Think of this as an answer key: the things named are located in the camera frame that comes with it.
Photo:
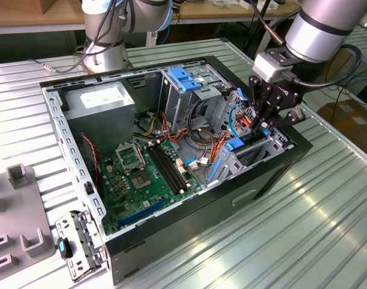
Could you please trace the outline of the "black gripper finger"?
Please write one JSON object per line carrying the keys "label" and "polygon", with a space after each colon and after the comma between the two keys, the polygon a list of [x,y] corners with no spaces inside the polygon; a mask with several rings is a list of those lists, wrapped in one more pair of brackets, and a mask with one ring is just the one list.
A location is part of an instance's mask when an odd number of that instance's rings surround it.
{"label": "black gripper finger", "polygon": [[266,123],[272,128],[282,128],[285,126],[295,125],[306,119],[299,104],[292,108],[284,110],[274,110],[262,118],[262,123]]}
{"label": "black gripper finger", "polygon": [[248,81],[248,100],[255,112],[255,117],[250,125],[251,131],[256,132],[261,125],[265,113],[265,103],[271,93],[271,86],[258,76],[251,76]]}

